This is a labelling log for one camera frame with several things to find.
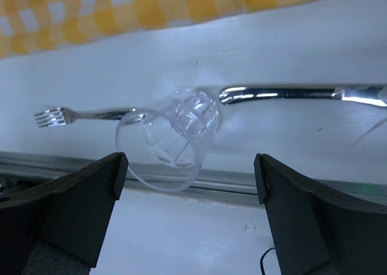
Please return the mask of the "yellow white checkered cloth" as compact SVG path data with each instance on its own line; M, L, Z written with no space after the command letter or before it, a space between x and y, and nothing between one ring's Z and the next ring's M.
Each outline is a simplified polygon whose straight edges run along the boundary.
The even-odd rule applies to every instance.
M317 0L1 0L1 57Z

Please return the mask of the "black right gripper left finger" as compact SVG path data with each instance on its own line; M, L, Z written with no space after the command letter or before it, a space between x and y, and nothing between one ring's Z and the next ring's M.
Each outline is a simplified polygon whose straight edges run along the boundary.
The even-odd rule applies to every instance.
M1 193L1 274L89 274L128 159L115 152L75 172Z

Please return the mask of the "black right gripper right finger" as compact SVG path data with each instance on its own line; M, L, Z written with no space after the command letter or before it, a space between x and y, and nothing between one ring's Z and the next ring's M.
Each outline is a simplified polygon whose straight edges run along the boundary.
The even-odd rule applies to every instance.
M254 168L282 274L386 274L386 206L267 154L257 154Z

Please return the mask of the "clear plastic cup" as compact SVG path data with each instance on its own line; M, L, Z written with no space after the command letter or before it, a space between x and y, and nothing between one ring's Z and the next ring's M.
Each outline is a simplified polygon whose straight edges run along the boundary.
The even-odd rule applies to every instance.
M189 188L199 177L221 124L215 99L202 89L183 89L138 110L146 117L129 123L126 114L115 132L117 150L129 161L128 175L159 192ZM180 186L161 187L132 170L132 163L159 164L188 174Z

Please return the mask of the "silver fork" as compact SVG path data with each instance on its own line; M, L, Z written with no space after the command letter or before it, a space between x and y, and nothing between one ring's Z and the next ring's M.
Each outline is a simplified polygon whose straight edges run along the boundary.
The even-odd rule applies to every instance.
M145 114L133 107L102 109L97 111L73 111L66 107L48 109L34 115L40 128L65 126L76 120L121 120L129 114L129 123L136 123L145 118Z

